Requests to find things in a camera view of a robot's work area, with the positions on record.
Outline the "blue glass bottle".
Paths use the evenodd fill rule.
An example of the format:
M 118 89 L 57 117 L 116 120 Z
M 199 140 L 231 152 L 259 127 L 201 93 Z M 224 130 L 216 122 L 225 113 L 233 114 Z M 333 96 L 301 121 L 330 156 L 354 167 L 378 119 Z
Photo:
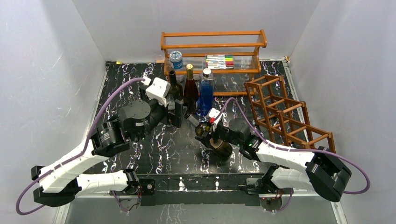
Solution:
M 199 106 L 201 116 L 206 116 L 213 108 L 214 86 L 215 82 L 212 70 L 209 68 L 203 69 L 199 84 Z

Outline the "silver capped wine bottle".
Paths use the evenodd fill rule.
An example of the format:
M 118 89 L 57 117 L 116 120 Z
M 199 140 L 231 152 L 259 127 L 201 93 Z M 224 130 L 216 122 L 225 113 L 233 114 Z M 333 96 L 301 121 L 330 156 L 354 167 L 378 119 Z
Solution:
M 199 122 L 191 113 L 186 112 L 184 118 L 189 121 L 195 127 L 195 139 L 201 142 L 206 148 L 212 150 L 219 158 L 225 160 L 228 159 L 232 152 L 232 146 L 219 139 L 213 138 L 213 125 L 215 124 L 209 118 L 206 122 Z

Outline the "gold foil wine bottle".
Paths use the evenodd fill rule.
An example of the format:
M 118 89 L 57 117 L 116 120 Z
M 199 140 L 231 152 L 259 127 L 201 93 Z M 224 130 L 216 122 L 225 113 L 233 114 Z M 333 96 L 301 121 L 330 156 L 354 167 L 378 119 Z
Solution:
M 197 111 L 197 101 L 199 98 L 198 88 L 194 79 L 193 65 L 186 65 L 186 82 L 184 87 L 184 105 L 187 112 L 194 114 Z

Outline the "wooden wine rack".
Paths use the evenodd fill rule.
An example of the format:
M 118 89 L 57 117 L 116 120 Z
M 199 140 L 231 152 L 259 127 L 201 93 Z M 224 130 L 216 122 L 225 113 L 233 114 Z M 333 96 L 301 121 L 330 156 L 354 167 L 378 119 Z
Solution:
M 283 76 L 264 75 L 244 86 L 255 124 L 267 129 L 271 141 L 279 136 L 283 145 L 317 149 L 326 140 L 330 151 L 336 151 L 332 132 L 312 126 L 307 104 L 288 97 Z

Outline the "dark green wine bottle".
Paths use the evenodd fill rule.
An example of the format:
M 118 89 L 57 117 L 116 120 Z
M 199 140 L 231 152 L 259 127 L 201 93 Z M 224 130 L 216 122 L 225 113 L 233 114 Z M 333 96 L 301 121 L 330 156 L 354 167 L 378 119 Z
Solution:
M 183 95 L 183 86 L 176 79 L 176 73 L 174 70 L 169 71 L 169 79 L 171 84 L 171 89 L 169 93 L 173 96 L 175 100 L 181 101 L 182 105 L 185 106 L 184 103 L 184 95 Z

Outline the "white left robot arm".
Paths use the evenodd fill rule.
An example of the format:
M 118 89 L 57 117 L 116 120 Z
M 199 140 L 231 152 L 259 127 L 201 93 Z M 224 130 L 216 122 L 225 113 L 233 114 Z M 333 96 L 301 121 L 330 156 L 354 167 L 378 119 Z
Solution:
M 87 175 L 90 167 L 130 149 L 132 142 L 143 140 L 158 124 L 180 127 L 183 103 L 172 100 L 161 105 L 156 99 L 136 100 L 120 108 L 107 122 L 98 125 L 87 141 L 82 142 L 59 161 L 35 166 L 32 179 L 39 181 L 34 190 L 36 203 L 59 207 L 79 196 L 107 191 L 135 194 L 147 184 L 133 169 L 107 174 Z

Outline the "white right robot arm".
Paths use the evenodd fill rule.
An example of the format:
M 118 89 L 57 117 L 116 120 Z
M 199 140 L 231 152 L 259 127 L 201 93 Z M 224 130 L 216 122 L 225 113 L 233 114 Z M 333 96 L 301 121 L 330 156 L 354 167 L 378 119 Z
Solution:
M 243 119 L 233 119 L 228 126 L 218 119 L 208 122 L 197 134 L 196 140 L 217 151 L 217 143 L 238 146 L 239 152 L 249 160 L 272 163 L 267 173 L 254 188 L 258 193 L 276 193 L 279 189 L 295 188 L 314 191 L 322 198 L 339 202 L 352 175 L 350 169 L 323 147 L 302 152 L 253 134 Z

